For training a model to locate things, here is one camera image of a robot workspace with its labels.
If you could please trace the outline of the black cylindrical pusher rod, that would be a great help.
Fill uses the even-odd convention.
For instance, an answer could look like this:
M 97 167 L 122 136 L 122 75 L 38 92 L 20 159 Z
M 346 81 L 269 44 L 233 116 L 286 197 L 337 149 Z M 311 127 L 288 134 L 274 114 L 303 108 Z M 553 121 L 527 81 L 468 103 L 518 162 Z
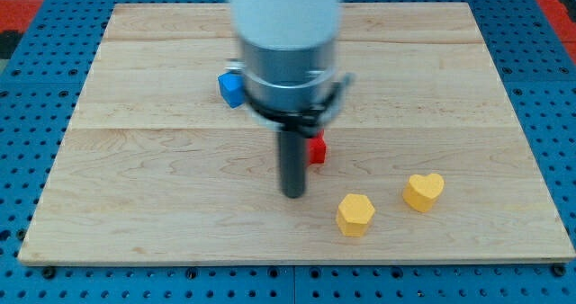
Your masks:
M 281 131 L 277 142 L 280 190 L 288 198 L 299 198 L 306 190 L 306 139 L 293 131 Z

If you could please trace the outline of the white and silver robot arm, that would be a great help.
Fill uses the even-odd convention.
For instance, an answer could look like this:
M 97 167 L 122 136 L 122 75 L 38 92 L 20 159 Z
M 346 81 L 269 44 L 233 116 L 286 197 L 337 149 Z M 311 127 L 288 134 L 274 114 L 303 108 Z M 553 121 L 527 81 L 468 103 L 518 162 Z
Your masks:
M 307 141 L 340 113 L 352 77 L 340 80 L 336 48 L 341 0 L 227 0 L 247 108 L 275 131 L 279 184 L 299 198 L 307 186 Z

